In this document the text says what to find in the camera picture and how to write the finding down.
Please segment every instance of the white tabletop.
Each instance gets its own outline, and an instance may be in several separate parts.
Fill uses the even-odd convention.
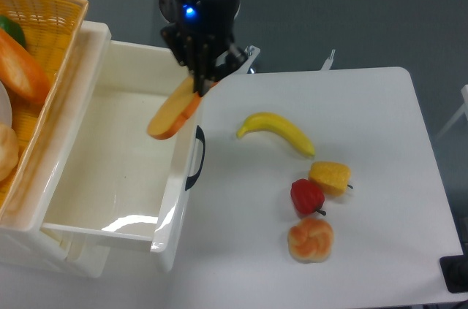
[[[329,259],[287,251],[298,222],[291,182],[312,160],[273,134],[235,138],[243,119],[277,112],[314,141],[315,160],[352,169],[327,199]],[[144,253],[110,252],[91,280],[0,265],[6,308],[368,308],[455,302],[439,257],[461,254],[410,76],[399,68],[239,75],[203,101],[203,172],[192,189],[173,271]]]

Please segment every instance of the white storage box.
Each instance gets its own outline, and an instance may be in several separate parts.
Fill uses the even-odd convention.
[[[168,140],[146,127],[186,70],[167,49],[109,42],[104,24],[85,22],[81,36],[74,74],[1,216],[0,260],[99,276],[109,247],[121,247],[154,252],[169,271],[203,132],[197,114]]]

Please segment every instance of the wicker basket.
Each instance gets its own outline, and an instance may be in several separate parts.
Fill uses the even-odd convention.
[[[0,15],[21,25],[27,51],[48,77],[54,79],[42,106],[30,104],[8,91],[12,103],[12,128],[20,143],[20,162],[10,176],[0,182],[0,215],[28,164],[87,10],[86,0],[0,0]]]

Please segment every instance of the drawer handle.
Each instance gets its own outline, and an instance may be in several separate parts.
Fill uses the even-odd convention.
[[[200,167],[198,168],[198,171],[192,176],[187,177],[187,181],[185,182],[185,191],[191,189],[193,185],[197,182],[198,178],[200,177],[200,173],[202,172],[203,162],[205,161],[205,134],[203,133],[202,128],[200,128],[199,126],[197,126],[195,139],[199,140],[203,145],[202,160],[200,161]]]

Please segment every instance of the yellow banana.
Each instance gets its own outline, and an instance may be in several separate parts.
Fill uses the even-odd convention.
[[[293,123],[272,112],[258,112],[246,118],[237,131],[240,139],[252,131],[271,131],[286,139],[296,150],[306,157],[315,155],[312,141]]]

